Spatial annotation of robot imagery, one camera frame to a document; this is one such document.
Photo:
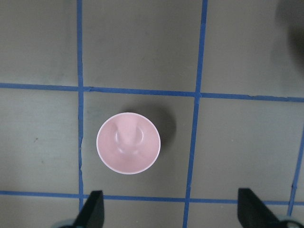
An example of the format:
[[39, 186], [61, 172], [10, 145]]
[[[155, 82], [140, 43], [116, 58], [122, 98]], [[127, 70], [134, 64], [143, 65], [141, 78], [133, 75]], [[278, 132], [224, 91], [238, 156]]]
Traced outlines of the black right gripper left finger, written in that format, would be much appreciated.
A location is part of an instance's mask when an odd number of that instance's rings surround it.
[[92, 191], [73, 223], [74, 228], [102, 228], [105, 219], [102, 190]]

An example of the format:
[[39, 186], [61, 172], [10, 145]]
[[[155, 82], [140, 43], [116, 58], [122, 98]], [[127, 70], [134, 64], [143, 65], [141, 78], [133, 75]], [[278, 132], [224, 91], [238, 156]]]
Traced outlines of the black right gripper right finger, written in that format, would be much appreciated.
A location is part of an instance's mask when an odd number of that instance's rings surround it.
[[282, 228], [280, 220], [249, 188], [238, 189], [237, 218], [243, 228]]

